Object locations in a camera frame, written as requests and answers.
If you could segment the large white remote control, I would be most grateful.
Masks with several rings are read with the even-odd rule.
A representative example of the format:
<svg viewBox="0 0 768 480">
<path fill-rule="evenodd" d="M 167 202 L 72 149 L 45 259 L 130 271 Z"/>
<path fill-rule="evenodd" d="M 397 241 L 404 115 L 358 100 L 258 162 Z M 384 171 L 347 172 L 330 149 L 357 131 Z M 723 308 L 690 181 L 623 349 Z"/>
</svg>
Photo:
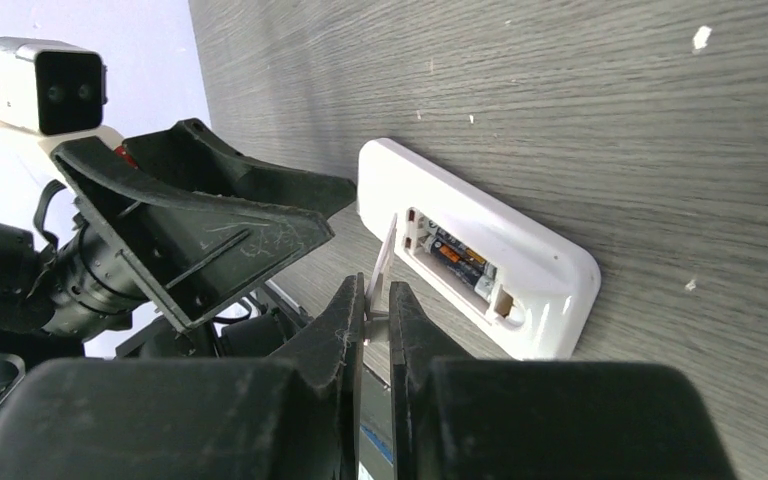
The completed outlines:
<svg viewBox="0 0 768 480">
<path fill-rule="evenodd" d="M 387 138 L 358 155 L 357 209 L 383 242 L 394 214 L 401 259 L 517 360 L 568 359 L 601 286 L 584 248 Z M 423 248 L 433 221 L 496 267 L 489 302 Z"/>
</svg>

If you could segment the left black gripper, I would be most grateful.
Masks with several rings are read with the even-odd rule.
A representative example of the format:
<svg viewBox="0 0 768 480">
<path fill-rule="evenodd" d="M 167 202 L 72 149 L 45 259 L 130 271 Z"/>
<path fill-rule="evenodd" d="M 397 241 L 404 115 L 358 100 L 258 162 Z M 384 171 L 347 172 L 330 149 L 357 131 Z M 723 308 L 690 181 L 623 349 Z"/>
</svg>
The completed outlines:
<svg viewBox="0 0 768 480">
<path fill-rule="evenodd" d="M 88 222 L 79 217 L 60 247 L 45 219 L 66 186 L 45 185 L 33 294 L 52 304 L 41 327 L 49 335 L 128 330 L 148 299 L 176 330 L 191 330 L 328 242 L 329 218 L 356 200 L 351 180 L 246 156 L 197 118 L 123 148 L 136 168 L 96 137 L 51 153 Z"/>
</svg>

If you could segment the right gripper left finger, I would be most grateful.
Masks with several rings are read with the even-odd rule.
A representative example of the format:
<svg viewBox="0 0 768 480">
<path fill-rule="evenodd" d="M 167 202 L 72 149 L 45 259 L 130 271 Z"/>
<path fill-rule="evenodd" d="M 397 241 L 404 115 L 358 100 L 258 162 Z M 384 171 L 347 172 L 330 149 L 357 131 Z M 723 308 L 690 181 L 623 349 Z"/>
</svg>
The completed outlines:
<svg viewBox="0 0 768 480">
<path fill-rule="evenodd" d="M 364 279 L 264 358 L 59 359 L 0 417 L 0 479 L 353 479 Z"/>
</svg>

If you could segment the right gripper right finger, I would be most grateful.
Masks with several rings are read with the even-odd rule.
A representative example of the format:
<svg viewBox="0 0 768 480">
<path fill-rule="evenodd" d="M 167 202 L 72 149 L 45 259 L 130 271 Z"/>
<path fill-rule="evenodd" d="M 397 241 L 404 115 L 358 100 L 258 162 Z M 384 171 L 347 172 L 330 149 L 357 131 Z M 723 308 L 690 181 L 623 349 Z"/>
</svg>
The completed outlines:
<svg viewBox="0 0 768 480">
<path fill-rule="evenodd" d="M 389 293 L 399 479 L 732 479 L 692 382 L 640 362 L 482 360 Z"/>
</svg>

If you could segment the black AAA battery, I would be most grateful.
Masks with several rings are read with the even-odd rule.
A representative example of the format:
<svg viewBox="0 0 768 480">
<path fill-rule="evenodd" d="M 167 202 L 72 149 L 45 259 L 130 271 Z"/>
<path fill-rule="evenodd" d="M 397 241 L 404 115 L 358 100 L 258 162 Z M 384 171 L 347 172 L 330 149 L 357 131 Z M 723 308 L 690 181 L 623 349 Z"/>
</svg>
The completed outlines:
<svg viewBox="0 0 768 480">
<path fill-rule="evenodd" d="M 423 248 L 481 299 L 489 302 L 495 285 L 494 265 L 462 242 L 445 235 L 429 235 L 423 243 Z"/>
<path fill-rule="evenodd" d="M 495 280 L 496 267 L 464 242 L 433 221 L 428 222 L 427 231 L 426 252 L 464 282 L 475 286 L 481 279 Z"/>
</svg>

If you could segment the white battery cover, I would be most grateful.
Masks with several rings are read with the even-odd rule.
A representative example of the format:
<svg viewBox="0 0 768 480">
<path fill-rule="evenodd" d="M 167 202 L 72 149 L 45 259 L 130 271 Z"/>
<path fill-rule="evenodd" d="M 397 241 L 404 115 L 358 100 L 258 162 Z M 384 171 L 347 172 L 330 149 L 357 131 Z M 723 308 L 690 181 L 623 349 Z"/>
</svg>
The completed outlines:
<svg viewBox="0 0 768 480">
<path fill-rule="evenodd" d="M 372 320 L 374 314 L 380 311 L 379 304 L 383 295 L 385 280 L 389 274 L 394 256 L 397 226 L 398 215 L 394 214 L 391 217 L 391 222 L 379 250 L 369 285 L 365 291 L 365 314 L 368 320 Z"/>
</svg>

